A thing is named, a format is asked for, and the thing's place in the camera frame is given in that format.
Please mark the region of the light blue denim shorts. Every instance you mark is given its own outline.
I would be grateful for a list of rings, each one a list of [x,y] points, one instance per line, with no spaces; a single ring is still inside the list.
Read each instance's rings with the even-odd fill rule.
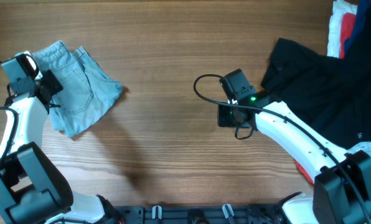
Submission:
[[[72,138],[95,124],[114,105],[123,87],[106,74],[84,47],[70,50],[63,41],[32,53],[41,71],[50,70],[63,90],[52,97],[55,130]]]

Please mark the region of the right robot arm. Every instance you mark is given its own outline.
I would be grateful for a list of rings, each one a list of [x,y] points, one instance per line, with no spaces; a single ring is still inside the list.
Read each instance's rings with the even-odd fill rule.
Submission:
[[[238,69],[219,78],[228,101],[224,120],[259,131],[285,149],[312,179],[312,195],[281,204],[288,223],[366,223],[371,220],[371,155],[322,137],[267,91],[257,92]]]

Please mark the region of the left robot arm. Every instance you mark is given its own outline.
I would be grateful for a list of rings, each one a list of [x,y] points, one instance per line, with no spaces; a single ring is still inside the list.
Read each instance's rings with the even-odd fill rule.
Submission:
[[[5,223],[125,223],[101,195],[73,192],[41,150],[50,101],[63,87],[54,74],[40,71],[28,52],[0,65],[9,84],[0,107],[7,115],[0,145],[0,217]]]

